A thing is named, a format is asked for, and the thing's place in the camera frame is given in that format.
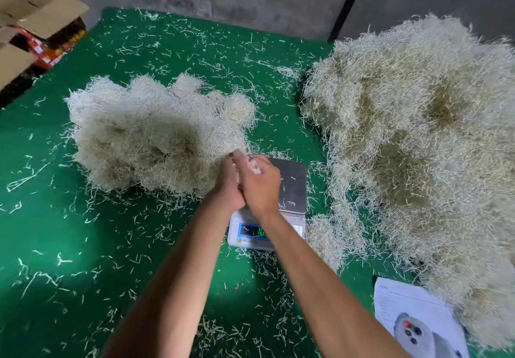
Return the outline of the person's right hand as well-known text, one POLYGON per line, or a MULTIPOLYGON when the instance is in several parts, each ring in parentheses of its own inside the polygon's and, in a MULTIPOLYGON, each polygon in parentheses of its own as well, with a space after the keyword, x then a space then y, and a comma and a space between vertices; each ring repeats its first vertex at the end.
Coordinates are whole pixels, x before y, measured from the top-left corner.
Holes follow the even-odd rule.
POLYGON ((262 224, 269 216, 279 213, 280 170, 274 166, 274 180, 261 181, 256 174, 239 181, 246 204, 254 218, 262 224))

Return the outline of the person's left hand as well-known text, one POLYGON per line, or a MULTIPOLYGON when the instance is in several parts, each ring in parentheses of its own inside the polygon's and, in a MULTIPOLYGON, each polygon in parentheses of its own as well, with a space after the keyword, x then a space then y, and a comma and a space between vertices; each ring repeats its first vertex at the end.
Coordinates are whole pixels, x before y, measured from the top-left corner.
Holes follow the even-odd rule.
POLYGON ((225 213, 232 214, 246 205, 238 180, 239 172, 232 153, 229 153, 220 163, 216 184, 212 190, 215 204, 225 213))

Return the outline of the person's left forearm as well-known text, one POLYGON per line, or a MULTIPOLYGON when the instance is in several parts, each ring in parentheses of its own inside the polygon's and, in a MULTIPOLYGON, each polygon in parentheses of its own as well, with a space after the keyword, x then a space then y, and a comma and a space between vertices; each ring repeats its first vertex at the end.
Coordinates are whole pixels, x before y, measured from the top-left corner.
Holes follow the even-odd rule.
POLYGON ((189 358, 238 188, 208 193, 100 358, 189 358))

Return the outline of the person's right forearm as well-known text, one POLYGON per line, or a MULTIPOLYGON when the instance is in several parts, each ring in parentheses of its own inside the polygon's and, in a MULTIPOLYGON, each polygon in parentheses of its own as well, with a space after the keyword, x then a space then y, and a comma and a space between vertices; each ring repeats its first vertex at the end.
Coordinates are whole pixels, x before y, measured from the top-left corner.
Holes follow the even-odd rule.
POLYGON ((323 358, 410 358, 276 207, 251 208, 323 358))

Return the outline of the white digital scale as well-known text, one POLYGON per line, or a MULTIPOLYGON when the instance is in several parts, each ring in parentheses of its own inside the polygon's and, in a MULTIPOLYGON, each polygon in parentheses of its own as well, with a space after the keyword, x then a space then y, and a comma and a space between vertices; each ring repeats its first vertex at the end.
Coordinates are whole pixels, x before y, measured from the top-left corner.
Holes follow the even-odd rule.
MULTIPOLYGON (((306 239, 306 165, 288 159, 270 158, 270 161, 281 173, 278 209, 297 234, 306 239)), ((247 206, 232 214, 227 242, 234 247, 274 252, 267 234, 247 206)))

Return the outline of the small pile of pale shreds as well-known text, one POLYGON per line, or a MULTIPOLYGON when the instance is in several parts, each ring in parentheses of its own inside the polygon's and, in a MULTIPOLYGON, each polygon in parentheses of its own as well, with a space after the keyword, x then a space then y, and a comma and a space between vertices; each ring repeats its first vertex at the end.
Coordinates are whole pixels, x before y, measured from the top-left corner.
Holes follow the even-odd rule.
POLYGON ((148 75, 125 86, 97 76, 65 101, 89 185, 194 198, 215 186, 225 156, 250 150, 257 112, 246 95, 205 89, 187 74, 168 86, 148 75))

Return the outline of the scattered pale shreds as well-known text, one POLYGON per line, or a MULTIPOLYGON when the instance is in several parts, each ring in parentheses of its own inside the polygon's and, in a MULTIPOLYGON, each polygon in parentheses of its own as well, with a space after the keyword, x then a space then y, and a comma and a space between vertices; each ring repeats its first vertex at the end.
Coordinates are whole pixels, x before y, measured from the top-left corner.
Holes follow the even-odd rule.
POLYGON ((66 102, 96 76, 123 86, 181 73, 258 106, 262 153, 308 166, 309 211, 328 213, 320 137, 299 79, 331 46, 147 10, 106 9, 53 71, 0 112, 0 358, 97 358, 191 217, 140 188, 95 192, 72 155, 66 102))

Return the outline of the green table cover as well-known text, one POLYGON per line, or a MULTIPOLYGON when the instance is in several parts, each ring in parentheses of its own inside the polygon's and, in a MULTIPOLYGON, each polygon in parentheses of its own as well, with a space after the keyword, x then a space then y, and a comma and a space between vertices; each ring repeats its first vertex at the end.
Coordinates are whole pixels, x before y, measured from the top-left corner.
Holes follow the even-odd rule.
POLYGON ((107 9, 0 113, 0 358, 97 358, 231 149, 307 166, 307 241, 515 358, 515 47, 428 14, 333 45, 107 9))

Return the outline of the large pile of pale shreds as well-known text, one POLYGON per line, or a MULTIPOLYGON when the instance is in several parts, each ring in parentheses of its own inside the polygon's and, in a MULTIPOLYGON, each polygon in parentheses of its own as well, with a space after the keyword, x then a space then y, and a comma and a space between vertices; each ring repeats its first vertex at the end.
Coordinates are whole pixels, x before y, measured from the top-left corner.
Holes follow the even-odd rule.
POLYGON ((327 150, 333 270, 389 250, 472 342, 515 350, 515 45, 424 17, 334 43, 300 103, 327 150))

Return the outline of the black metal pole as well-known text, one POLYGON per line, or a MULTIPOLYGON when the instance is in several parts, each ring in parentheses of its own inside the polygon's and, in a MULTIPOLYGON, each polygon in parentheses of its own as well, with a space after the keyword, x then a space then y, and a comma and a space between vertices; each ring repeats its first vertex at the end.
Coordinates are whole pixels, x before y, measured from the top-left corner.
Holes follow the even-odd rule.
POLYGON ((344 5, 341 8, 341 10, 336 18, 336 21, 332 27, 332 30, 326 40, 327 43, 332 43, 338 39, 338 36, 344 26, 344 23, 345 23, 347 17, 349 16, 349 14, 351 12, 351 9, 352 9, 355 1, 356 0, 345 0, 344 1, 344 5))

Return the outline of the red printed carton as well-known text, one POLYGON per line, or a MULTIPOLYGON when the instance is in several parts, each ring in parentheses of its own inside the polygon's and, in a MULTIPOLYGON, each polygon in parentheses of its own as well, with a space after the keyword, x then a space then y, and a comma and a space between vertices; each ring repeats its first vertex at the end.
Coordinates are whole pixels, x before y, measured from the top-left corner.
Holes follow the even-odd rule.
POLYGON ((77 17, 49 38, 38 37, 21 27, 13 28, 17 35, 10 43, 35 55, 33 65, 44 70, 54 67, 63 55, 70 52, 87 35, 87 28, 81 17, 77 17))

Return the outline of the white printed paper sheet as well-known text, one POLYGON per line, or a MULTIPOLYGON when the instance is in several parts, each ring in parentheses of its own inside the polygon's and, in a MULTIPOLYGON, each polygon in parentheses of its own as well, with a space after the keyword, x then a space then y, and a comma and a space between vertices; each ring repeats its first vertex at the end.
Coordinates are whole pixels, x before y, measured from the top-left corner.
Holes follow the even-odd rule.
POLYGON ((373 302, 376 319, 413 358, 470 358, 461 323, 427 290, 375 277, 373 302))

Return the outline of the brown cardboard box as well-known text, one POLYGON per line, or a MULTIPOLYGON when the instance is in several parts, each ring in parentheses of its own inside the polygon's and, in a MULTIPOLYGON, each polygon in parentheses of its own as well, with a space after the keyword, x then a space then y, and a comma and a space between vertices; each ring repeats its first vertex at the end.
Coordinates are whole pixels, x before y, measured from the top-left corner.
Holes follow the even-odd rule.
POLYGON ((80 0, 0 0, 0 91, 35 66, 35 55, 10 43, 13 27, 49 38, 88 10, 80 0))

